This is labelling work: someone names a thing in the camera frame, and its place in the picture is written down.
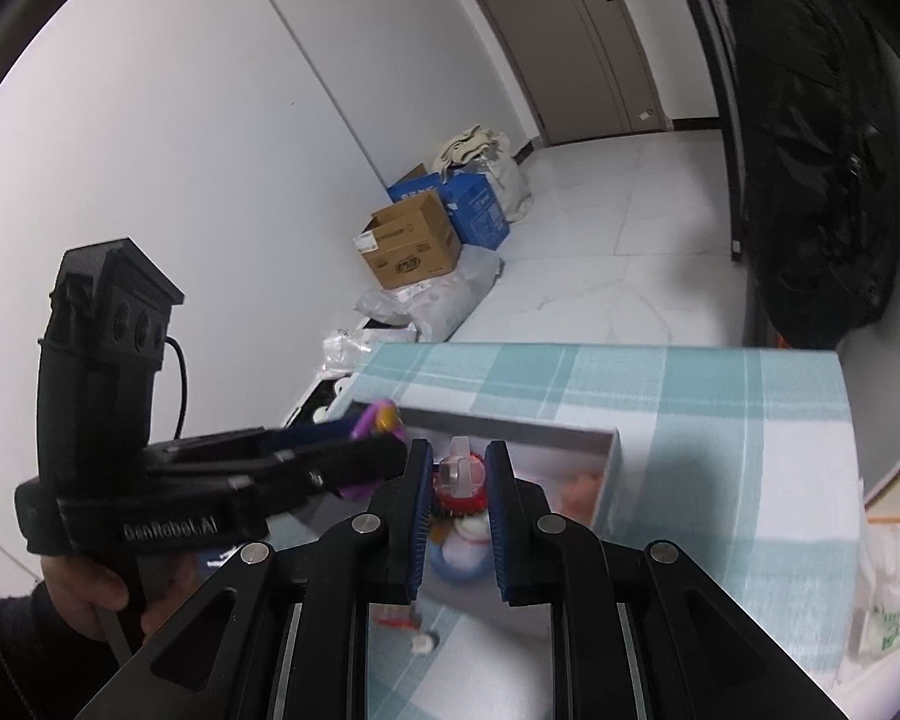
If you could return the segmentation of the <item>person's left hand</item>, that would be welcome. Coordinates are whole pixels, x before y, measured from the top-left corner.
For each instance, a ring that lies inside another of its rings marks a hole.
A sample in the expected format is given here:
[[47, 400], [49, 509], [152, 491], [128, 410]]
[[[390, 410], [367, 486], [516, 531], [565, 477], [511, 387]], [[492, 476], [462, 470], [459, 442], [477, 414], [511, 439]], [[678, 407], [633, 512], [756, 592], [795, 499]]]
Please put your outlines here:
[[[40, 569], [53, 608], [69, 628], [91, 639], [103, 639], [98, 610], [116, 613], [124, 610], [130, 601], [128, 589], [118, 575], [85, 557], [43, 556]], [[194, 554], [172, 557], [167, 590], [142, 613], [144, 637], [149, 639], [159, 631], [199, 585], [198, 557]]]

